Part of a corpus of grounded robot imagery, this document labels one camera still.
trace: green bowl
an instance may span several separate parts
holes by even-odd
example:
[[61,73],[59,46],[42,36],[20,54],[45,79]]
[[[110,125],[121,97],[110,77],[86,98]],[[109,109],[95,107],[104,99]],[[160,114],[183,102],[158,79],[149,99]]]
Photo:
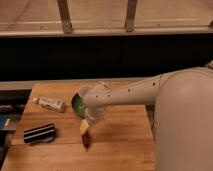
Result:
[[71,105],[72,105],[72,108],[75,111],[75,113],[79,117],[84,118],[86,107],[84,106],[82,99],[78,94],[73,96]]

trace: wooden cutting board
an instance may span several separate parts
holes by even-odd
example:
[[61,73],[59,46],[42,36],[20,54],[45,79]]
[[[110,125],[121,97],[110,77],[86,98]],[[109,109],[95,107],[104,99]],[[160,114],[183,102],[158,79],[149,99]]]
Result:
[[[112,89],[129,82],[108,82]],[[72,97],[87,83],[34,85],[12,139],[2,171],[153,171],[154,140],[143,105],[109,106],[104,121],[90,130],[92,145],[86,152],[79,133],[81,119],[70,106]],[[32,102],[48,96],[64,100],[65,113]],[[24,130],[54,123],[57,137],[49,144],[24,144]]]

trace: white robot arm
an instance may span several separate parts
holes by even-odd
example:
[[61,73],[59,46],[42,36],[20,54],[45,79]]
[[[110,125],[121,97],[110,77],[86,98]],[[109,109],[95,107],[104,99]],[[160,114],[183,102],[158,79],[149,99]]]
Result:
[[104,107],[155,104],[156,171],[213,170],[213,72],[180,70],[110,90],[106,83],[83,87],[79,95],[89,124]]

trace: floor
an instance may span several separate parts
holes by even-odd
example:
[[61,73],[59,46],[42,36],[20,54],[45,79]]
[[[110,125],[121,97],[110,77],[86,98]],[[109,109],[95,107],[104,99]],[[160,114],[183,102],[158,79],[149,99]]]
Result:
[[[127,0],[68,0],[74,28],[122,28]],[[213,20],[212,0],[138,0],[136,27],[200,26]],[[0,1],[0,31],[61,29],[57,1]]]

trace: bottle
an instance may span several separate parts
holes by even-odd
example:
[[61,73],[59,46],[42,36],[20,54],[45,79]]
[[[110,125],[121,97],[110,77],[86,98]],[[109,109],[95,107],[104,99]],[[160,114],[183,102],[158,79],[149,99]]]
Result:
[[63,113],[66,109],[66,104],[59,99],[54,99],[50,97],[36,97],[33,98],[36,104],[41,105],[43,108],[54,110],[56,112]]

